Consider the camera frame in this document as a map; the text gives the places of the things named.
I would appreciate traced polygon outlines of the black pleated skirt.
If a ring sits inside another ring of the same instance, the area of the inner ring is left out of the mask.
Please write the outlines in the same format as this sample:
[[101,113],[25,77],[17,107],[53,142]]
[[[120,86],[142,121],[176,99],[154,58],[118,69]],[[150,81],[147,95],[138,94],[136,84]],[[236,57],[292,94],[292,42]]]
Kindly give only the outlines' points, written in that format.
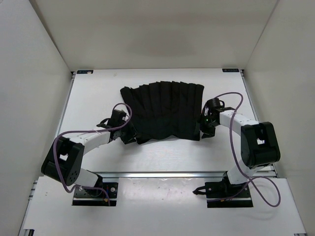
[[195,118],[201,115],[204,86],[184,82],[154,82],[120,90],[131,107],[137,143],[170,136],[193,140]]

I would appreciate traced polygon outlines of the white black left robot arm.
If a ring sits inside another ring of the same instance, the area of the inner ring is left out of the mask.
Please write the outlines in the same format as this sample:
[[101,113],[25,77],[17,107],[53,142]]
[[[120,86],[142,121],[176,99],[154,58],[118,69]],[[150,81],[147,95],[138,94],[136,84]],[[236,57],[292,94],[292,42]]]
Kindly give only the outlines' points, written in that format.
[[76,186],[91,197],[106,196],[102,177],[81,168],[83,157],[88,152],[121,139],[124,144],[136,141],[136,130],[123,110],[112,111],[110,118],[102,120],[93,132],[77,133],[72,137],[60,136],[53,142],[42,166],[41,173],[66,188]]

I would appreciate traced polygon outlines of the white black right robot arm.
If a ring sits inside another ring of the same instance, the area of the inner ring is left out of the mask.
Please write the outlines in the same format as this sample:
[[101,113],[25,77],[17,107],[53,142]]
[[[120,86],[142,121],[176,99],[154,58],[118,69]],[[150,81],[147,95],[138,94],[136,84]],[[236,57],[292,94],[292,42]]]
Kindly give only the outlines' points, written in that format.
[[227,197],[237,193],[238,187],[245,184],[257,171],[281,158],[274,126],[270,122],[249,119],[236,113],[231,107],[204,108],[199,121],[202,138],[214,137],[215,129],[219,125],[229,128],[230,138],[233,133],[240,136],[241,160],[223,175],[223,183],[220,185],[221,193]]

